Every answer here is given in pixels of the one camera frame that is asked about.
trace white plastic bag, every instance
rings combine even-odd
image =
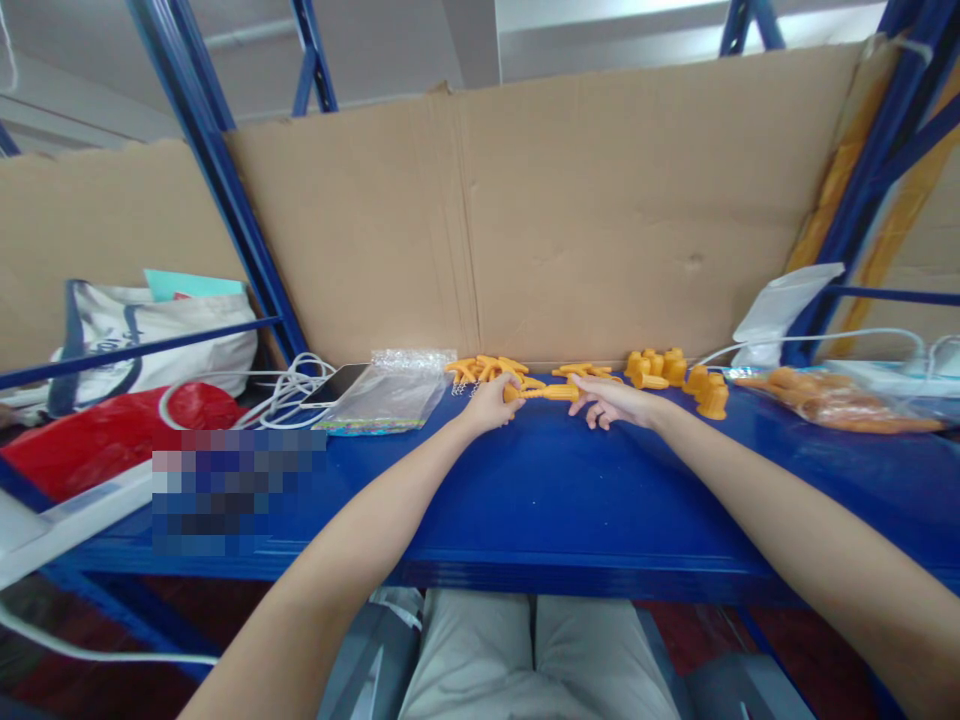
[[[733,333],[734,342],[770,340],[762,345],[750,345],[740,351],[731,367],[777,367],[780,365],[778,342],[787,334],[793,321],[810,304],[827,283],[843,272],[843,263],[810,265],[771,280],[753,301],[750,312]]]
[[[244,294],[157,303],[147,288],[91,285],[84,280],[67,281],[66,310],[66,337],[54,360],[95,355],[256,319]],[[51,382],[47,409],[53,417],[63,417],[110,397],[164,387],[201,373],[244,372],[253,364],[256,351],[257,333],[251,330],[65,375]],[[236,397],[243,392],[246,378],[223,376],[206,378],[204,382]]]

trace white tote bag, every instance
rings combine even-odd
[[[66,295],[66,338],[54,360],[256,320],[242,293],[158,303],[147,288],[68,280]],[[110,397],[164,387],[206,372],[244,372],[253,364],[256,351],[257,333],[250,330],[55,378],[50,384],[47,409],[53,417],[63,417]],[[243,392],[246,378],[231,375],[205,378],[204,382],[236,397]]]

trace floor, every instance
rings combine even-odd
[[[213,642],[226,646],[266,593],[260,582],[145,578]],[[122,628],[84,603],[69,600],[57,634],[101,650],[134,650]],[[685,675],[727,652],[754,650],[732,608],[638,603],[657,621],[677,671]],[[865,666],[850,647],[807,610],[754,609],[752,614],[820,720],[877,717]],[[195,685],[172,665],[84,663],[47,654],[10,695],[57,718],[167,720]]]

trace person's leg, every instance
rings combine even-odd
[[[430,590],[420,648],[401,718],[583,717],[560,683],[533,671],[526,595]]]
[[[537,598],[535,667],[604,718],[676,718],[673,698],[626,600]]]

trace bag of orange parts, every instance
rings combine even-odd
[[[737,377],[734,382],[741,387],[762,390],[804,420],[836,430],[897,435],[944,429],[940,420],[907,414],[898,409],[896,403],[861,389],[846,375],[826,370],[798,372],[782,367],[769,373]]]

